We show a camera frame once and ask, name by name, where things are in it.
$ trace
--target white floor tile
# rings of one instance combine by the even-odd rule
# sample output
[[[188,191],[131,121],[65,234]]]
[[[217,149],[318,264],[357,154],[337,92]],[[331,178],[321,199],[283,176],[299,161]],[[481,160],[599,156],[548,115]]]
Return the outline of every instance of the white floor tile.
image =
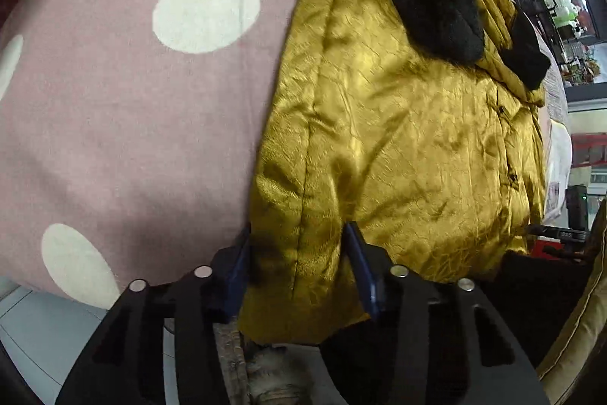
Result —
[[[23,299],[31,290],[25,287],[17,287],[13,292],[8,294],[2,301],[0,301],[0,317],[8,313],[14,306]]]
[[[17,343],[0,326],[0,340],[6,352],[13,360],[14,366],[21,373],[32,391],[38,395],[44,405],[53,405],[61,389],[59,383],[51,379],[25,353]]]
[[[177,395],[177,375],[175,374],[175,359],[168,355],[162,356],[165,365],[165,398],[166,405],[179,405]]]
[[[0,277],[0,299],[4,299],[8,294],[17,289],[19,285],[7,277]]]
[[[107,309],[101,309],[99,307],[95,307],[88,304],[82,304],[82,307],[89,311],[89,313],[93,314],[93,316],[98,317],[99,319],[103,319],[107,314]]]
[[[61,384],[99,321],[78,302],[37,292],[0,317],[23,352]]]
[[[175,358],[175,335],[166,329],[162,335],[162,353]]]

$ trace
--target bolt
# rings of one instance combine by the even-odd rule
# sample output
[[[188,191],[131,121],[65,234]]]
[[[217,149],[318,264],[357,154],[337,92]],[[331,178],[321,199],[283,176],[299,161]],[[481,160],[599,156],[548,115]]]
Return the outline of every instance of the bolt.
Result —
[[[469,278],[460,278],[457,281],[457,286],[466,292],[472,292],[474,290],[474,282]]]
[[[409,269],[403,265],[394,265],[390,268],[390,273],[397,278],[405,278],[409,274]]]
[[[145,287],[148,286],[148,283],[145,280],[133,280],[130,285],[129,285],[129,289],[132,292],[141,292]]]
[[[210,266],[199,266],[193,273],[198,278],[208,278],[213,274],[213,269]]]

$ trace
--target white polka dot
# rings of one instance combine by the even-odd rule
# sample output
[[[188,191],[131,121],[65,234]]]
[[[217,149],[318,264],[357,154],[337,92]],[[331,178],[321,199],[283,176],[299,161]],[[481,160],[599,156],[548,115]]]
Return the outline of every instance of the white polka dot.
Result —
[[[23,37],[14,36],[2,52],[0,52],[0,100],[8,89],[8,84],[17,69],[17,63],[21,57],[23,48]]]
[[[167,47],[202,54],[235,42],[259,15],[259,0],[159,0],[153,30]]]
[[[101,253],[68,225],[54,223],[46,229],[42,260],[57,287],[72,299],[109,309],[120,295]]]

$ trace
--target bed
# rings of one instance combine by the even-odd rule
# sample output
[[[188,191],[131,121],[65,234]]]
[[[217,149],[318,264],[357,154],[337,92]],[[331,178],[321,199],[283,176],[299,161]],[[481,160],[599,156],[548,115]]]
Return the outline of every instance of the bed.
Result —
[[[0,31],[0,274],[108,308],[230,244],[296,1],[19,0]],[[550,220],[568,172],[554,60],[546,81]]]

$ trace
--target black fur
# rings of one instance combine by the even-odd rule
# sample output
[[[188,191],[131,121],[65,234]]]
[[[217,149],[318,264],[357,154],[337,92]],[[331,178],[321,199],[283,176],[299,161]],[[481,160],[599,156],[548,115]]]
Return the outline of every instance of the black fur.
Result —
[[[530,90],[537,90],[550,68],[550,59],[539,51],[535,30],[525,14],[518,9],[510,30],[512,49],[500,51],[502,61]]]
[[[471,65],[483,57],[476,0],[392,0],[409,37],[436,57]]]

